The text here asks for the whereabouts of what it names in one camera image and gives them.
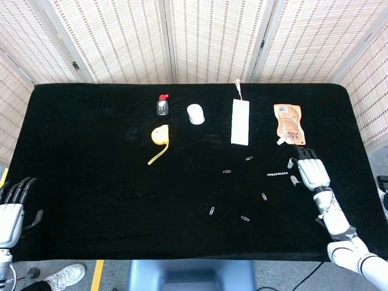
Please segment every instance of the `white sneaker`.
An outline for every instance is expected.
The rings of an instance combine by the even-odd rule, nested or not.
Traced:
[[[74,285],[85,276],[86,268],[81,264],[74,264],[67,266],[58,273],[47,277],[46,281],[52,291],[62,291],[66,287]]]

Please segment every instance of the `white label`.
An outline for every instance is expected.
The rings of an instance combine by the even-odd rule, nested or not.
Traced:
[[[249,101],[233,100],[231,144],[247,146],[249,141]]]

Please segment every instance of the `person's foot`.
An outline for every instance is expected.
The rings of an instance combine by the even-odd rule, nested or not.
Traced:
[[[85,276],[86,268],[81,264],[74,264],[67,266],[58,273],[47,277],[46,281],[52,291],[62,291],[66,287],[74,285]]]

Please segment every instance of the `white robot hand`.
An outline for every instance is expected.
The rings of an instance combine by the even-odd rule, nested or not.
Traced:
[[[334,192],[323,163],[312,149],[296,146],[299,160],[290,158],[288,168],[298,165],[303,184],[314,193],[313,199],[321,213],[318,218],[335,240],[327,246],[327,254],[334,265],[359,273],[380,290],[388,291],[388,263],[370,253],[358,237],[356,228],[347,221]],[[297,179],[291,176],[296,185]]]
[[[36,178],[29,177],[15,184],[9,190],[9,182],[0,188],[0,289],[5,286],[5,279],[12,261],[9,249],[19,241],[23,230],[24,209],[23,204],[31,191]],[[24,230],[31,229],[40,222],[43,211],[40,210],[35,221]]]

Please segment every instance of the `yellow measuring tape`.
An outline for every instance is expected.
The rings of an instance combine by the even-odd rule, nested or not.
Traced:
[[[162,125],[160,127],[157,127],[156,129],[152,130],[151,133],[152,141],[155,144],[163,145],[165,144],[166,147],[164,150],[162,150],[160,153],[158,153],[156,156],[154,156],[149,162],[148,166],[155,162],[163,153],[168,149],[169,147],[169,126],[167,124]]]

